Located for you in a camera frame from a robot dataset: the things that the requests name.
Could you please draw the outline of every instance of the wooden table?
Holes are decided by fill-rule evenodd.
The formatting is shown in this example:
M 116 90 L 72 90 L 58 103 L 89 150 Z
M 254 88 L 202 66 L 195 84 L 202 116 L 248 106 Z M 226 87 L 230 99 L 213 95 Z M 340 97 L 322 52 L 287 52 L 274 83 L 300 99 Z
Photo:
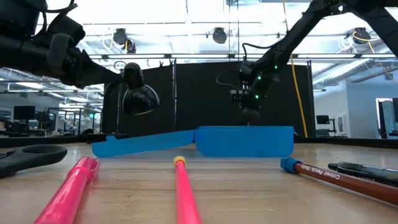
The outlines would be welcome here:
M 0 223 L 33 223 L 87 144 L 67 144 L 62 162 L 0 179 Z M 185 156 L 203 223 L 397 223 L 398 209 L 301 175 L 286 174 L 278 159 L 209 159 L 194 146 L 102 159 L 99 178 L 86 190 L 75 223 L 175 221 L 173 158 Z M 327 168 L 357 162 L 398 169 L 398 151 L 296 144 L 293 157 Z

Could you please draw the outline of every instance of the computer monitor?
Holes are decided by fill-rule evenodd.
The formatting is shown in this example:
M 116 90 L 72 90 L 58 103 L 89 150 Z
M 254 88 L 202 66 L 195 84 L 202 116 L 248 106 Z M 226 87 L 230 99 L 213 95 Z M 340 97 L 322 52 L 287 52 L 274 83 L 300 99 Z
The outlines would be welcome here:
M 330 124 L 328 115 L 317 115 L 317 123 L 318 124 Z
M 15 106 L 14 119 L 17 120 L 35 119 L 35 106 Z

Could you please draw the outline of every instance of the pink marker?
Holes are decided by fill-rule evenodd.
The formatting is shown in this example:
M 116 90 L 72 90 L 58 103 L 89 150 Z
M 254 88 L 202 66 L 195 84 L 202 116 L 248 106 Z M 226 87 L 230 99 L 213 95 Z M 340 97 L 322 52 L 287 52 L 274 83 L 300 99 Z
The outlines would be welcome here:
M 82 157 L 68 172 L 67 178 L 36 219 L 35 224 L 71 224 L 86 184 L 94 179 L 100 162 L 90 157 Z
M 185 170 L 185 158 L 174 158 L 177 193 L 177 224 L 201 224 L 195 198 Z

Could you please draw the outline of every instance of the black backdrop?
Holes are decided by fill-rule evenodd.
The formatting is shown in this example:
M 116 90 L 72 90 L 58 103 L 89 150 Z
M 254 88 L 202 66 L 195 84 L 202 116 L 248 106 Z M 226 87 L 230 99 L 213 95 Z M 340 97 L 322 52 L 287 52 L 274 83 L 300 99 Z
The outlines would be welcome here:
M 115 88 L 111 95 L 108 114 L 103 120 L 103 131 L 125 133 L 129 136 L 145 136 L 173 130 L 195 129 L 206 125 L 238 125 L 239 104 L 230 100 L 228 87 L 215 83 L 215 78 L 220 72 L 237 68 L 236 62 L 177 65 L 175 67 L 177 82 L 177 118 L 175 122 L 172 67 L 144 70 L 145 82 L 159 94 L 160 108 L 149 114 L 131 116 L 123 114 L 120 106 L 119 130 L 116 131 L 119 90 Z M 309 79 L 306 66 L 295 66 L 295 71 L 308 136 L 312 137 L 315 136 L 315 121 L 311 79 Z M 279 83 L 271 85 L 267 97 L 262 103 L 262 118 L 259 125 L 294 126 L 296 132 L 303 135 L 299 102 L 290 65 L 281 69 L 279 79 Z M 225 74 L 220 81 L 238 84 L 234 73 Z M 124 85 L 121 100 L 125 91 L 126 86 Z

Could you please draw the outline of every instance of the desk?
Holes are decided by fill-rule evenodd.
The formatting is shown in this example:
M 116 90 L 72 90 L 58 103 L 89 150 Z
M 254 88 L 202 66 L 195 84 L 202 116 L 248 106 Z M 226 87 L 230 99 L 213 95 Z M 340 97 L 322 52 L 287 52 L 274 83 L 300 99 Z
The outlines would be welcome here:
M 66 144 L 63 161 L 0 179 L 3 223 L 32 223 L 90 145 Z M 209 159 L 195 146 L 102 159 L 99 178 L 84 193 L 75 223 L 175 222 L 172 159 L 185 156 L 203 223 L 397 223 L 398 209 L 304 176 L 286 174 L 278 159 Z M 398 151 L 296 144 L 293 157 L 327 168 L 349 161 L 398 169 Z

